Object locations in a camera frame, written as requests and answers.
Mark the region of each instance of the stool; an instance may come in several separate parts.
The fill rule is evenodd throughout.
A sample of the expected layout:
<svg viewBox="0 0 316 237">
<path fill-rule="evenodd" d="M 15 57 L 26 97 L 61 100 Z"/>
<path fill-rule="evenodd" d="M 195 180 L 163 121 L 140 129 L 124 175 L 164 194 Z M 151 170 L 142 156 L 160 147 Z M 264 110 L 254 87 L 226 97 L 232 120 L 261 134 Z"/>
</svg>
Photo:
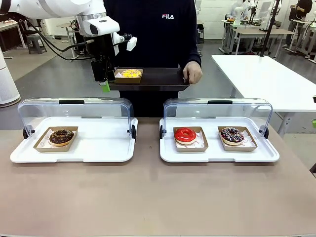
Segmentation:
<svg viewBox="0 0 316 237">
<path fill-rule="evenodd" d="M 28 42 L 28 48 L 29 48 L 29 54 L 32 54 L 32 52 L 37 52 L 38 54 L 42 54 L 43 50 L 47 52 L 45 45 L 43 41 L 41 40 L 40 36 L 37 35 L 30 35 L 26 37 L 27 42 Z"/>
</svg>

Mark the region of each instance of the red icing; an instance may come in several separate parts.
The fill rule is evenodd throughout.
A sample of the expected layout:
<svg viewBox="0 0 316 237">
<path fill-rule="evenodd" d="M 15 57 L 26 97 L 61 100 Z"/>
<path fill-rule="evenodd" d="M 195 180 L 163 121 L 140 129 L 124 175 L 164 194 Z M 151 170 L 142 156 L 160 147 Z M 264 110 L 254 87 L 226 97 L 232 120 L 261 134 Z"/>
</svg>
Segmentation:
<svg viewBox="0 0 316 237">
<path fill-rule="evenodd" d="M 193 130 L 183 127 L 176 131 L 174 137 L 180 142 L 191 142 L 197 137 L 197 134 Z"/>
</svg>

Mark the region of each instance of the beige tabletop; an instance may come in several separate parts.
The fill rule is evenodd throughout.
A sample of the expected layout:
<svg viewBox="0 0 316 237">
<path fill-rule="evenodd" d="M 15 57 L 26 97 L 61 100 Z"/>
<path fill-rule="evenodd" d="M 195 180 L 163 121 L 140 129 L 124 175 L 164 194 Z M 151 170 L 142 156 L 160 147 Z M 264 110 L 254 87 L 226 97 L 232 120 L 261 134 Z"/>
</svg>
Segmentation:
<svg viewBox="0 0 316 237">
<path fill-rule="evenodd" d="M 9 23 L 4 23 L 2 21 L 2 22 L 0 22 L 0 32 L 17 27 L 17 26 L 18 26 L 18 23 L 16 21 L 9 22 Z"/>
<path fill-rule="evenodd" d="M 0 233 L 316 233 L 316 179 L 272 129 L 277 163 L 166 163 L 158 132 L 158 120 L 140 120 L 134 157 L 126 163 L 14 164 L 9 156 L 22 132 L 0 131 Z"/>
<path fill-rule="evenodd" d="M 71 25 L 70 25 L 70 22 L 68 22 L 68 23 L 64 23 L 64 24 L 58 25 L 57 27 L 67 28 L 67 27 L 71 27 Z"/>
<path fill-rule="evenodd" d="M 236 28 L 236 33 L 241 35 L 265 35 L 267 32 L 260 31 L 259 28 Z M 285 29 L 272 28 L 271 35 L 293 35 L 294 33 Z"/>
</svg>

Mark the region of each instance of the fila logo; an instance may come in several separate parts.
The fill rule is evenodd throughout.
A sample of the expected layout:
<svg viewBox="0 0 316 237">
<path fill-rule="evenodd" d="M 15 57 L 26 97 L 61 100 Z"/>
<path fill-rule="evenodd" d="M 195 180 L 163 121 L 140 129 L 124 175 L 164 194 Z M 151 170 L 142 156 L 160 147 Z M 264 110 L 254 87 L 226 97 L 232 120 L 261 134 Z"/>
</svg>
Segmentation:
<svg viewBox="0 0 316 237">
<path fill-rule="evenodd" d="M 163 14 L 162 18 L 171 19 L 171 20 L 174 19 L 173 15 L 169 15 L 169 14 Z"/>
</svg>

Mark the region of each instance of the donut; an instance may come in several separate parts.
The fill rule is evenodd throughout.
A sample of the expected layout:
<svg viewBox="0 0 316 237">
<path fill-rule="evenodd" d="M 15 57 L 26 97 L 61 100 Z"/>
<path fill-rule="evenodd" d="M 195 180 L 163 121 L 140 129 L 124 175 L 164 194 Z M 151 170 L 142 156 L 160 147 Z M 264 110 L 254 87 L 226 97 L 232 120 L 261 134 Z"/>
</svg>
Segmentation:
<svg viewBox="0 0 316 237">
<path fill-rule="evenodd" d="M 69 144 L 73 137 L 74 133 L 69 130 L 58 130 L 51 134 L 49 141 L 53 146 L 62 147 Z"/>
<path fill-rule="evenodd" d="M 221 131 L 223 141 L 231 146 L 237 146 L 243 141 L 243 134 L 233 127 L 226 127 Z"/>
<path fill-rule="evenodd" d="M 197 134 L 192 129 L 187 127 L 179 128 L 175 134 L 174 138 L 176 141 L 183 145 L 192 144 L 197 139 Z"/>
<path fill-rule="evenodd" d="M 125 78 L 138 78 L 141 76 L 140 70 L 128 69 L 122 72 L 123 77 Z"/>
</svg>

